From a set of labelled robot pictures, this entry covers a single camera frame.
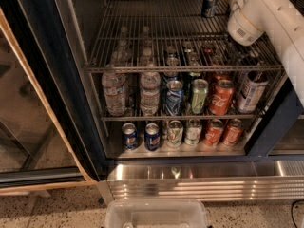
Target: refrigerator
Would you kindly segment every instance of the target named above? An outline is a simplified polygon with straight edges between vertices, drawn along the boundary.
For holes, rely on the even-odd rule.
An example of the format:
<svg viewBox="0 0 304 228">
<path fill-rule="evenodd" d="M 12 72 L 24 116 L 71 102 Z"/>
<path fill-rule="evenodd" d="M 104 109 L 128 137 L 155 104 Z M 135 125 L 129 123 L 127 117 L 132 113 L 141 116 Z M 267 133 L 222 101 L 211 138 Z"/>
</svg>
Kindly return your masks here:
<svg viewBox="0 0 304 228">
<path fill-rule="evenodd" d="M 291 1 L 304 13 L 304 0 Z M 105 203 L 125 199 L 303 198 L 303 106 L 274 47 L 266 34 L 251 46 L 239 45 L 227 32 L 227 2 L 217 0 L 214 16 L 208 18 L 202 15 L 203 2 L 1 0 L 9 29 L 31 68 L 27 72 L 30 84 L 36 92 L 41 90 L 50 121 L 75 161 L 74 176 L 96 184 Z M 152 69 L 143 58 L 145 33 L 153 51 Z M 122 34 L 127 46 L 118 54 Z M 189 59 L 187 45 L 191 45 L 194 59 Z M 123 56 L 124 61 L 113 63 Z M 267 83 L 259 85 L 264 91 L 255 109 L 241 113 L 238 98 L 244 83 L 240 77 L 252 71 Z M 150 72 L 160 75 L 159 103 L 156 113 L 143 114 L 141 77 Z M 103 76 L 109 74 L 124 78 L 124 107 L 119 116 L 108 110 Z M 215 115 L 210 95 L 202 111 L 193 114 L 189 107 L 193 107 L 195 94 L 189 84 L 183 88 L 186 93 L 180 98 L 180 113 L 170 115 L 167 84 L 162 85 L 170 74 L 184 85 L 196 75 L 210 85 L 212 93 L 216 77 L 228 77 L 234 92 L 225 114 Z M 225 143 L 224 135 L 218 143 L 206 143 L 210 122 L 220 120 L 226 131 L 234 119 L 242 123 L 236 144 Z M 196 144 L 185 139 L 192 120 L 201 128 Z M 178 147 L 170 145 L 168 132 L 163 131 L 172 121 L 183 127 Z M 122 132 L 125 124 L 136 127 L 138 146 L 133 150 L 125 147 L 129 140 Z M 145 142 L 149 124 L 160 131 L 160 146 L 155 151 L 148 150 Z M 56 166 L 56 170 L 61 172 L 67 169 L 64 167 Z M 4 175 L 23 177 L 18 170 Z M 27 185 L 27 177 L 24 181 L 19 184 Z M 30 184 L 39 181 L 46 180 L 38 175 Z"/>
</svg>

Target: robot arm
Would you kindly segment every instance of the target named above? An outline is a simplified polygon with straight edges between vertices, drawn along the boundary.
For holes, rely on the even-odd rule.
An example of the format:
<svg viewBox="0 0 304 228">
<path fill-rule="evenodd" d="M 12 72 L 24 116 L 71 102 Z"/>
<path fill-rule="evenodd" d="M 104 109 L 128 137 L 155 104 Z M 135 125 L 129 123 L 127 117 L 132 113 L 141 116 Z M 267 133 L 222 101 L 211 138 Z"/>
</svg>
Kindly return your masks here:
<svg viewBox="0 0 304 228">
<path fill-rule="evenodd" d="M 289 0 L 228 0 L 228 32 L 249 46 L 264 32 L 270 38 L 304 105 L 304 18 Z"/>
</svg>

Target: terrazzo floor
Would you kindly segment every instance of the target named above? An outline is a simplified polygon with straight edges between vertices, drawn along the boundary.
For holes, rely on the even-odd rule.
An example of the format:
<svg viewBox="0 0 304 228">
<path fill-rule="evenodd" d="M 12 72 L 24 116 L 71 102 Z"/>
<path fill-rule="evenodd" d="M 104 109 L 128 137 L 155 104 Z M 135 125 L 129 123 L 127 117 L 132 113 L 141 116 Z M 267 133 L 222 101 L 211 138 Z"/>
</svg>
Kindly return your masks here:
<svg viewBox="0 0 304 228">
<path fill-rule="evenodd" d="M 49 198 L 0 197 L 0 227 L 3 228 L 102 228 L 106 206 L 98 202 L 95 186 L 57 189 Z M 258 202 L 206 202 L 208 225 L 213 228 L 294 227 L 292 200 Z M 304 217 L 304 202 L 294 207 L 298 227 Z"/>
</svg>

